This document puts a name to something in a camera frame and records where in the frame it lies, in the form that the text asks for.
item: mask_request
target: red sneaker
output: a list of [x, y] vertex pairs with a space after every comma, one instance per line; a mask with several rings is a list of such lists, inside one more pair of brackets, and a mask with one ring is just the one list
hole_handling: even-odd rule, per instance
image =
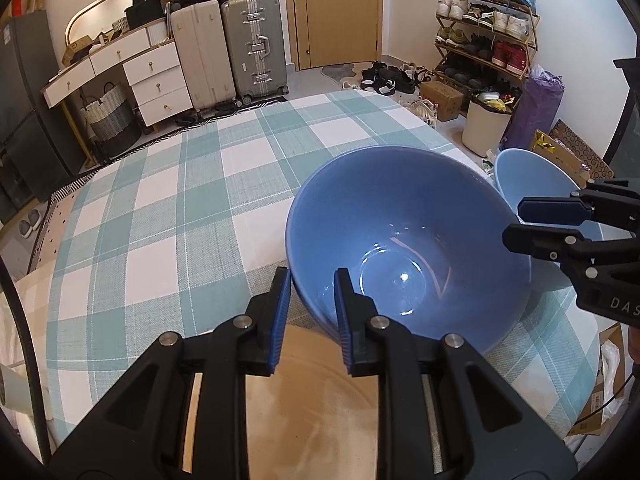
[[517, 76], [521, 76], [527, 69], [527, 53], [521, 46], [513, 43], [507, 43], [506, 48], [510, 53], [507, 70]]
[[501, 66], [502, 68], [505, 68], [509, 60], [509, 54], [510, 54], [510, 50], [507, 43], [498, 41], [494, 45], [494, 56], [492, 57], [491, 62], [497, 66]]

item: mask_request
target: blue bowl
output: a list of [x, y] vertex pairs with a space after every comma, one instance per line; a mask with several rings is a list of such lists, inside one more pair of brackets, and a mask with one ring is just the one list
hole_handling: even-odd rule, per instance
[[335, 340], [334, 272], [346, 267], [381, 314], [418, 335], [459, 333], [487, 352], [529, 298], [530, 258], [502, 244], [517, 221], [489, 183], [455, 160], [371, 146], [334, 158], [300, 188], [287, 259], [302, 301]]
[[[495, 159], [494, 176], [498, 191], [516, 214], [518, 204], [526, 196], [567, 198], [572, 191], [578, 189], [578, 185], [554, 163], [536, 153], [517, 148], [500, 152]], [[551, 227], [575, 229], [574, 226]], [[578, 229], [586, 238], [602, 240], [602, 229], [596, 222], [583, 222]], [[554, 262], [534, 260], [532, 276], [534, 288], [537, 290], [558, 290], [571, 286], [569, 278]]]

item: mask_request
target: drawer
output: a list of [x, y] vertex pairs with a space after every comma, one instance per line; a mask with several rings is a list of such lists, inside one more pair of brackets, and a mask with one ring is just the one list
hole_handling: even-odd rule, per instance
[[149, 48], [146, 28], [127, 34], [91, 55], [95, 75]]
[[174, 66], [158, 75], [143, 79], [131, 88], [133, 89], [133, 95], [136, 96], [138, 104], [143, 105], [186, 85], [187, 83], [184, 81], [182, 68], [180, 66]]
[[91, 60], [82, 60], [44, 89], [43, 94], [47, 105], [49, 105], [49, 108], [53, 108], [71, 92], [78, 90], [84, 83], [91, 81], [94, 77], [94, 67], [91, 64]]
[[136, 59], [132, 59], [124, 64], [124, 73], [130, 85], [159, 74], [164, 70], [180, 65], [178, 52], [175, 43], [169, 43], [155, 48]]
[[191, 108], [191, 98], [187, 87], [175, 90], [167, 95], [163, 95], [153, 101], [140, 105], [140, 113], [142, 114], [145, 124], [151, 126], [162, 119], [179, 114]]

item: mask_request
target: plastic bag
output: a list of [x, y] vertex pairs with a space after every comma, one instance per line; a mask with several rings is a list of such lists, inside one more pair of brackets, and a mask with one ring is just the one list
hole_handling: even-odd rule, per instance
[[502, 137], [501, 147], [528, 150], [536, 130], [548, 134], [558, 113], [562, 96], [562, 77], [553, 75], [540, 65], [533, 67], [531, 77], [524, 85], [518, 107], [513, 113], [513, 119]]
[[[604, 377], [604, 402], [607, 402], [613, 397], [615, 392], [613, 391], [613, 381], [618, 371], [618, 365], [620, 364], [620, 350], [610, 340], [606, 340], [600, 347], [602, 352], [602, 375]], [[602, 423], [611, 418], [620, 409], [624, 399], [612, 400], [602, 410]]]

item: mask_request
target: plaid tablecloth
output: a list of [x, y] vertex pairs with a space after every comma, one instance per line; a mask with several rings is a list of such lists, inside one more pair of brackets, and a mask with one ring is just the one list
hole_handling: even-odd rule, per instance
[[[322, 163], [372, 144], [427, 148], [482, 171], [391, 99], [320, 94], [204, 124], [99, 171], [78, 193], [51, 285], [47, 367], [56, 437], [165, 330], [244, 312], [285, 263], [293, 197]], [[572, 289], [534, 294], [490, 355], [559, 434], [594, 384], [598, 334]], [[315, 322], [292, 295], [288, 322]]]

